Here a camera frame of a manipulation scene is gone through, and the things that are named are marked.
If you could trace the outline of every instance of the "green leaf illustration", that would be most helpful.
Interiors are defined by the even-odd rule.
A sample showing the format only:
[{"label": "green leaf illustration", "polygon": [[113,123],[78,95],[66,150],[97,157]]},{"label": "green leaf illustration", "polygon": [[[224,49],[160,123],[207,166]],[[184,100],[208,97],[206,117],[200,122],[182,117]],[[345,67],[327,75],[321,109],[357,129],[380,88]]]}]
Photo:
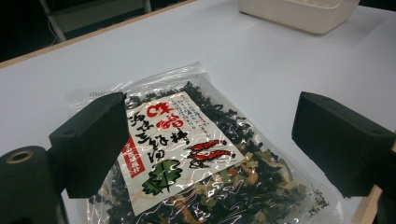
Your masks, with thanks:
[{"label": "green leaf illustration", "polygon": [[142,185],[143,191],[154,196],[163,193],[163,189],[169,192],[169,187],[176,183],[183,171],[178,168],[179,165],[177,160],[166,160],[153,165],[153,171],[148,173],[149,179]]}]

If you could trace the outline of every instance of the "white container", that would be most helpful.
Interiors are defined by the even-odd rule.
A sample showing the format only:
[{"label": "white container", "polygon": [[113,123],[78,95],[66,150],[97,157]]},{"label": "white container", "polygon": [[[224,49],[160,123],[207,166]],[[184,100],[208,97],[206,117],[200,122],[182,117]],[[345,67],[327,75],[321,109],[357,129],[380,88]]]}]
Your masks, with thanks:
[{"label": "white container", "polygon": [[314,34],[346,21],[360,0],[239,0],[241,12]]}]

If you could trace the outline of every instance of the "dark background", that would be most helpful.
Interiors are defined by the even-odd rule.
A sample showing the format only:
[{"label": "dark background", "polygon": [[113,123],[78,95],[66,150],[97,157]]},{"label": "dark background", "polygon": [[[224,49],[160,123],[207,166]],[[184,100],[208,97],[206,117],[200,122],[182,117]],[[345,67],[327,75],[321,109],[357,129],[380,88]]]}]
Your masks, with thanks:
[{"label": "dark background", "polygon": [[[47,0],[54,10],[90,1],[92,0]],[[177,0],[151,0],[151,7],[166,7],[175,2]],[[360,5],[396,11],[396,0],[361,0]],[[58,43],[38,0],[0,0],[0,22],[0,62]],[[93,30],[94,27],[91,27],[69,34],[69,37]]]}]

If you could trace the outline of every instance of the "black block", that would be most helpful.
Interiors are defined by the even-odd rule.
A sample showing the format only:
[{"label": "black block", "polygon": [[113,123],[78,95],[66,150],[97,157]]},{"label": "black block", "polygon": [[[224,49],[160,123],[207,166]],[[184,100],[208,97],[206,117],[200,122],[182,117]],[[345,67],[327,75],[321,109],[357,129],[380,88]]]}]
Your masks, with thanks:
[{"label": "black block", "polygon": [[394,155],[394,133],[309,92],[300,95],[292,139],[345,197],[368,195],[377,181],[375,172],[387,172],[375,164]]},{"label": "black block", "polygon": [[126,144],[129,132],[124,95],[102,96],[79,111],[49,139],[49,160],[59,191],[70,198],[89,198]]}]

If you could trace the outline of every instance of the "clear plastic packaging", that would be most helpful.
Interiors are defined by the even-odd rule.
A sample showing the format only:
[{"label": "clear plastic packaging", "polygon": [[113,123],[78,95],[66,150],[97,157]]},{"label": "clear plastic packaging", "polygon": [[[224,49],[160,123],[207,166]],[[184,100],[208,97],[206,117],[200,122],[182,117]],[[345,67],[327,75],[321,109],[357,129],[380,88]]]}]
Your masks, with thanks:
[{"label": "clear plastic packaging", "polygon": [[[209,175],[191,181],[180,192],[135,215],[139,203],[133,203],[134,197],[130,197],[132,193],[129,191],[140,188],[140,195],[148,196],[149,193],[152,197],[155,194],[145,190],[145,183],[142,185],[134,179],[132,182],[126,181],[128,171],[125,169],[128,169],[128,165],[120,164],[120,158],[126,155],[123,151],[98,194],[89,199],[89,223],[318,223],[319,220],[326,223],[344,223],[342,205],[334,197],[328,200],[327,190],[323,191],[323,187],[318,189],[318,186],[313,185],[308,174],[298,171],[295,165],[217,91],[208,81],[208,74],[200,64],[165,72],[136,83],[117,85],[104,92],[112,91],[123,91],[127,94],[128,110],[145,103],[149,103],[146,107],[154,106],[163,97],[185,92],[222,131],[224,138],[221,137],[222,140],[218,142],[209,138],[205,141],[202,137],[199,138],[201,140],[191,137],[189,142],[182,141],[181,146],[185,146],[177,148],[182,148],[179,153],[183,158],[179,163],[170,165],[172,172],[176,172],[178,168],[191,168],[192,156],[196,155],[192,148],[198,148],[197,146],[205,150],[205,153],[197,153],[199,158],[208,159],[209,155],[215,154],[214,151],[219,154],[219,148],[227,147],[228,144],[235,146],[243,158],[236,161],[228,154],[220,161],[215,159],[195,163],[192,169],[205,171],[224,163],[224,160],[233,160],[226,168],[217,172],[206,172]],[[87,97],[72,107],[82,108],[95,97]],[[136,118],[132,114],[129,116],[130,120]],[[137,152],[136,157],[148,156],[142,147],[132,147]],[[149,176],[152,176],[157,172],[159,162],[164,162],[164,159],[154,161],[151,170],[146,167],[146,174],[149,172]],[[174,180],[176,184],[172,185],[177,186],[178,180]]]}]

